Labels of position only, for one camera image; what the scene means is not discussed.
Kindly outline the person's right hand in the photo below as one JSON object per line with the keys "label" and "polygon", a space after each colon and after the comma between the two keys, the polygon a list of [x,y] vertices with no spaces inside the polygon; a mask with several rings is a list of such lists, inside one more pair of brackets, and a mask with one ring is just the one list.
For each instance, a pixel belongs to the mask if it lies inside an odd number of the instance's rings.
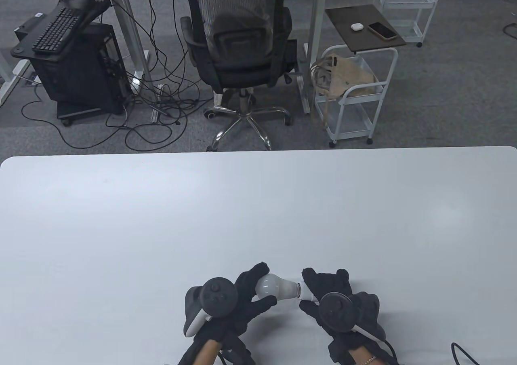
{"label": "person's right hand", "polygon": [[305,268],[302,277],[316,301],[301,300],[299,307],[331,337],[328,351],[335,364],[398,364],[393,347],[384,350],[380,346],[388,341],[378,322],[377,295],[364,291],[353,293],[345,269],[316,273]]}

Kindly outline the person's left hand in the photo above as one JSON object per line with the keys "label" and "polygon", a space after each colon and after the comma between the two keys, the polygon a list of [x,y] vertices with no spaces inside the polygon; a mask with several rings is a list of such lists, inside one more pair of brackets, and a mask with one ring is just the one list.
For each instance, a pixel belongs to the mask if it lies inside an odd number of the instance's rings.
{"label": "person's left hand", "polygon": [[187,291],[183,333],[193,337],[193,343],[180,364],[212,365],[217,358],[223,363],[254,363],[240,336],[253,318],[277,304],[273,295],[252,300],[257,282],[268,273],[269,267],[262,262],[241,273],[234,283],[216,277]]}

